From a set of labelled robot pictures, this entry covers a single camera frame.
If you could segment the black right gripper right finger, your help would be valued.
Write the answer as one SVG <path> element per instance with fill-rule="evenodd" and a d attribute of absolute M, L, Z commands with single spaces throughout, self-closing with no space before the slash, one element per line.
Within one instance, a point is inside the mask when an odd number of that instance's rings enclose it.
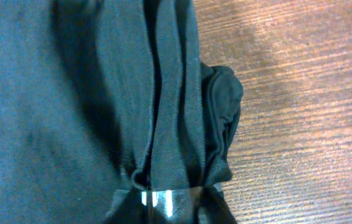
<path fill-rule="evenodd" d="M 197 194 L 194 208 L 196 224 L 237 224 L 224 198 L 221 183 L 206 187 L 195 187 Z"/>

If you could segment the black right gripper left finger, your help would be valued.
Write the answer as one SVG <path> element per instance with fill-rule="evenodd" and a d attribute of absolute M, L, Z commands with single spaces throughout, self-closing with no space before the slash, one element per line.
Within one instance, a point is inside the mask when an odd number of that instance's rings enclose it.
<path fill-rule="evenodd" d="M 136 189 L 116 190 L 103 224 L 147 223 L 147 192 Z"/>

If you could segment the black garment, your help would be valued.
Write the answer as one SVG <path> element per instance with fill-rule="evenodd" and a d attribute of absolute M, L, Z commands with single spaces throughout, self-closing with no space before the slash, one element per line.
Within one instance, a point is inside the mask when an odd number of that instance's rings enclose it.
<path fill-rule="evenodd" d="M 0 223 L 194 223 L 231 179 L 243 88 L 200 59 L 192 1 L 0 1 Z"/>

